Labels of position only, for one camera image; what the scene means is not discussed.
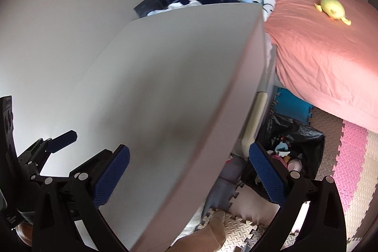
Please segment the black trash bag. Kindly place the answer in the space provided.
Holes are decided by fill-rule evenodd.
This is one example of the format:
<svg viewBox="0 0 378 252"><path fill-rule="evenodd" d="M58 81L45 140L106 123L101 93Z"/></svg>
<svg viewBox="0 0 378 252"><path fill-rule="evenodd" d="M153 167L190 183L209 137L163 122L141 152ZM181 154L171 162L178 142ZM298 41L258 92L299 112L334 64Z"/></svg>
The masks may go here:
<svg viewBox="0 0 378 252"><path fill-rule="evenodd" d="M258 141L266 151L288 152L290 159L298 159L302 173L314 179L322 162L325 135L307 124L280 114L270 115L263 124Z"/></svg>

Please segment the pink foam mat tile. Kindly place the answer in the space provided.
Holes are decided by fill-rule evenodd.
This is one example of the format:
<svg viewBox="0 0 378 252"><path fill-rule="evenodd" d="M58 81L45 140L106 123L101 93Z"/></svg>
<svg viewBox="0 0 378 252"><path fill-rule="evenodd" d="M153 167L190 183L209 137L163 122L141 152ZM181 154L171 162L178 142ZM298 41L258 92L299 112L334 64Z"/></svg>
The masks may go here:
<svg viewBox="0 0 378 252"><path fill-rule="evenodd" d="M341 204L346 213L357 189L365 161L368 130L349 121L343 121L333 179L338 188Z"/></svg>

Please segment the blue foam mat tile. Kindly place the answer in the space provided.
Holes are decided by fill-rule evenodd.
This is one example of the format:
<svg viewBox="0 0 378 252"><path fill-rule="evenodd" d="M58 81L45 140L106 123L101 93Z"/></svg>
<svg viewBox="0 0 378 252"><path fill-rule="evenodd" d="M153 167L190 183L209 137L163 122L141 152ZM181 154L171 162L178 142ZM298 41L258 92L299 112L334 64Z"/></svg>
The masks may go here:
<svg viewBox="0 0 378 252"><path fill-rule="evenodd" d="M309 125L313 106L285 88L274 87L272 109L275 113L299 120Z"/></svg>

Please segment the pink bed sheet mattress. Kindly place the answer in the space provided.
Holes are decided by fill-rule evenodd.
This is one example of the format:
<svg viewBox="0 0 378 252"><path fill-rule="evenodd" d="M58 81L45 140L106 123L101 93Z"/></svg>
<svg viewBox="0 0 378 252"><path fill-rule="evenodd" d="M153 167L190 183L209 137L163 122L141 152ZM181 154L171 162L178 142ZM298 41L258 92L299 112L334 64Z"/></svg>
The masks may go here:
<svg viewBox="0 0 378 252"><path fill-rule="evenodd" d="M377 10L339 0L350 26L332 20L320 0L277 0L265 31L277 45L283 86L317 108L377 132Z"/></svg>

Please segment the yellow plush duck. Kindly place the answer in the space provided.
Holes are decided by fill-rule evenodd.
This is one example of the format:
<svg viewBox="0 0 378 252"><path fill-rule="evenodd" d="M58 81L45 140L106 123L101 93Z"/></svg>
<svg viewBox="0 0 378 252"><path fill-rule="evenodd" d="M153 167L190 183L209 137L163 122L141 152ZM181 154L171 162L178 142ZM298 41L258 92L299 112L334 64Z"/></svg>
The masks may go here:
<svg viewBox="0 0 378 252"><path fill-rule="evenodd" d="M351 20L346 18L345 8L339 2L339 0L320 0L320 3L315 3L314 7L319 12L324 12L327 14L327 16L332 20L340 20L348 26L352 24Z"/></svg>

